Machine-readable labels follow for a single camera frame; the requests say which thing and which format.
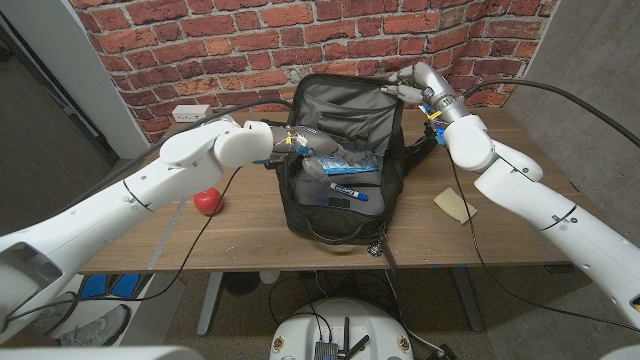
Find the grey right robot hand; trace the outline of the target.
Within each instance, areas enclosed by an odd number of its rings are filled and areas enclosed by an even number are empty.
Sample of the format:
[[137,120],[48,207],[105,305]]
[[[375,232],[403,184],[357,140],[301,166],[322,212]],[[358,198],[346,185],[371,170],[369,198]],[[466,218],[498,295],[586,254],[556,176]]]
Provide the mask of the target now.
[[455,94],[444,77],[423,62],[396,71],[389,77],[389,84],[381,87],[381,91],[408,104],[427,104],[432,110],[441,112],[440,118],[445,123],[452,123],[470,114],[464,101]]

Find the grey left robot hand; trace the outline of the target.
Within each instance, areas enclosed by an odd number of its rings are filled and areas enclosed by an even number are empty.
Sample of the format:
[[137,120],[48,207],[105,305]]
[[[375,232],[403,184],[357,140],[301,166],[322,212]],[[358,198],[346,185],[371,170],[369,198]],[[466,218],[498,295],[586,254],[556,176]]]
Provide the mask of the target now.
[[287,154],[303,156],[305,172],[315,180],[326,183],[328,176],[316,155],[339,156],[349,165],[365,158],[365,152],[349,152],[329,135],[306,126],[271,127],[272,153],[269,163],[281,163]]

